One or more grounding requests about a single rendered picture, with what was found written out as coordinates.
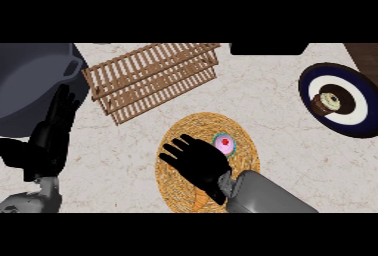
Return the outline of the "dark grey pan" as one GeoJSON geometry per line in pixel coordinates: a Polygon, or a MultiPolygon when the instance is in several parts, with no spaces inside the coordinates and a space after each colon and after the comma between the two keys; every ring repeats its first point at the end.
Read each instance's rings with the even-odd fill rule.
{"type": "Polygon", "coordinates": [[[83,102],[87,62],[73,43],[0,43],[0,136],[22,138],[45,120],[61,84],[83,102]]]}

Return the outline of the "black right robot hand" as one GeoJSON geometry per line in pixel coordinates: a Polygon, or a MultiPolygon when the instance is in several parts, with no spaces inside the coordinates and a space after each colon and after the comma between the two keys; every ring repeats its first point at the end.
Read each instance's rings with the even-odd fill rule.
{"type": "Polygon", "coordinates": [[[174,138],[170,144],[163,145],[163,148],[167,153],[160,154],[160,159],[222,205],[226,201],[226,195],[219,187],[219,179],[232,170],[222,151],[188,134],[174,138]]]}

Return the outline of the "pink frosted cupcake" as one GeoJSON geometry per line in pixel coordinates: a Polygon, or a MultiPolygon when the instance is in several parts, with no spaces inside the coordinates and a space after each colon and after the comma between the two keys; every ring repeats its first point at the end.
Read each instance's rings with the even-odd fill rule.
{"type": "Polygon", "coordinates": [[[213,138],[213,146],[226,156],[232,156],[237,151],[237,140],[228,133],[220,133],[213,138]]]}

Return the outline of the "chocolate cupcake with cream top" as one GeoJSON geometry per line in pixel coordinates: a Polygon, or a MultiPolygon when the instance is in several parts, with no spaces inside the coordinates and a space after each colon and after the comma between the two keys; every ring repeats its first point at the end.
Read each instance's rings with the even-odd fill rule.
{"type": "Polygon", "coordinates": [[[310,107],[318,115],[327,116],[340,110],[341,102],[332,93],[319,93],[313,97],[310,107]]]}

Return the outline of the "round woven straw placemat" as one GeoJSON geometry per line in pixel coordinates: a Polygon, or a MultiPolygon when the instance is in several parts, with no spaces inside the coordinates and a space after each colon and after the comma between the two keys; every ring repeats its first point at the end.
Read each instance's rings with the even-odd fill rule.
{"type": "MultiPolygon", "coordinates": [[[[260,159],[257,147],[247,131],[225,115],[203,112],[186,116],[172,126],[161,144],[170,143],[182,134],[213,144],[213,138],[220,133],[228,133],[237,140],[237,151],[232,156],[226,156],[232,167],[232,179],[237,179],[244,170],[260,171],[260,159]]],[[[226,205],[219,205],[211,198],[208,206],[198,212],[192,211],[195,189],[198,188],[161,159],[157,159],[155,175],[161,196],[173,212],[226,213],[226,205]]]]}

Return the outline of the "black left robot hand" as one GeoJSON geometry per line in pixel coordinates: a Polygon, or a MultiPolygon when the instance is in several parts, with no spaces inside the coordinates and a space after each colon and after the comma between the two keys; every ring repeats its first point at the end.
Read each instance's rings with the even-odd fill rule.
{"type": "Polygon", "coordinates": [[[0,158],[8,167],[24,170],[24,181],[56,177],[65,167],[70,132],[80,101],[62,84],[55,93],[46,119],[37,124],[30,140],[0,138],[0,158]]]}

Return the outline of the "black appliance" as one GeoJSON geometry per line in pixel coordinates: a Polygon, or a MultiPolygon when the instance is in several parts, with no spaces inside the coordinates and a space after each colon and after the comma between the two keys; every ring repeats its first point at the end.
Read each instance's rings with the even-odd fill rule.
{"type": "Polygon", "coordinates": [[[307,48],[307,43],[232,43],[234,55],[300,55],[307,48]]]}

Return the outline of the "navy and white plate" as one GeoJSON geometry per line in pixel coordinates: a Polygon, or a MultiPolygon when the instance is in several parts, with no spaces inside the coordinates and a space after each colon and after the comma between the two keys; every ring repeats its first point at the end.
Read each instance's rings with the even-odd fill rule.
{"type": "Polygon", "coordinates": [[[340,64],[318,63],[301,73],[299,92],[309,112],[332,131],[353,138],[378,136],[378,86],[361,72],[340,64]],[[310,107],[319,93],[332,93],[341,102],[340,110],[327,116],[310,107]]]}

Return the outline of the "brown wooden tiered shelf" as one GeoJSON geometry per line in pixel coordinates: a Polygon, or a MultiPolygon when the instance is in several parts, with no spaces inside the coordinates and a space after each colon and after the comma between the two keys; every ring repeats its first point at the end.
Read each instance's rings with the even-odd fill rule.
{"type": "Polygon", "coordinates": [[[83,70],[115,125],[211,81],[219,43],[152,43],[83,70]]]}

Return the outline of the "golden brown croissant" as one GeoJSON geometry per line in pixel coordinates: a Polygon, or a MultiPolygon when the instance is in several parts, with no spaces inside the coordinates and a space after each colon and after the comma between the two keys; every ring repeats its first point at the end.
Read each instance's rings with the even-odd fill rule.
{"type": "Polygon", "coordinates": [[[206,193],[204,190],[195,189],[195,200],[194,200],[194,206],[192,206],[192,211],[198,212],[201,211],[210,203],[210,197],[206,193]]]}

